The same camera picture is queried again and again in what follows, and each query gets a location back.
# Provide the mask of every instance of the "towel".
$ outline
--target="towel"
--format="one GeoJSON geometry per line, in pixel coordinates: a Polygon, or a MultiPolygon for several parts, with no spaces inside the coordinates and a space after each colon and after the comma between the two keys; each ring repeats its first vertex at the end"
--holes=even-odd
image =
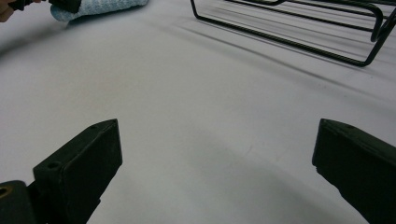
{"type": "Polygon", "coordinates": [[[81,16],[97,15],[130,7],[144,6],[149,0],[82,0],[78,13],[51,6],[50,12],[57,21],[72,21],[81,16]]]}

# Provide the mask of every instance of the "white surface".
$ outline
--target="white surface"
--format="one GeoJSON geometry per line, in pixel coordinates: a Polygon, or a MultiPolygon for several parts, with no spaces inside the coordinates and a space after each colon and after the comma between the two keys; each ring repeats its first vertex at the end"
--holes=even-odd
{"type": "Polygon", "coordinates": [[[69,24],[49,7],[0,24],[0,182],[116,118],[124,164],[90,223],[366,223],[311,157],[321,118],[396,145],[394,32],[361,69],[206,25],[187,0],[69,24]]]}

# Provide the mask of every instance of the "screw hole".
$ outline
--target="screw hole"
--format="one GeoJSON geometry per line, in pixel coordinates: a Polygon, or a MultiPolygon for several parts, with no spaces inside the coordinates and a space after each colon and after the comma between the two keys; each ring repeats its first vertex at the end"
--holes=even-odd
{"type": "Polygon", "coordinates": [[[58,161],[53,161],[53,162],[51,162],[50,164],[48,164],[47,167],[50,168],[50,169],[56,169],[56,168],[58,168],[60,165],[61,165],[60,162],[58,162],[58,161]]]}
{"type": "Polygon", "coordinates": [[[0,188],[0,197],[5,195],[8,192],[8,189],[0,188]]]}
{"type": "Polygon", "coordinates": [[[11,191],[12,187],[10,186],[0,187],[0,199],[6,197],[9,193],[11,193],[11,191]]]}

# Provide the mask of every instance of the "human hand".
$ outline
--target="human hand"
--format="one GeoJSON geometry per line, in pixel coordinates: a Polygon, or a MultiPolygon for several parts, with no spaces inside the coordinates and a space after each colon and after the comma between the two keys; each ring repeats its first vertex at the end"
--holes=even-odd
{"type": "Polygon", "coordinates": [[[0,22],[5,22],[14,13],[14,9],[8,6],[8,3],[16,0],[0,0],[0,22]]]}

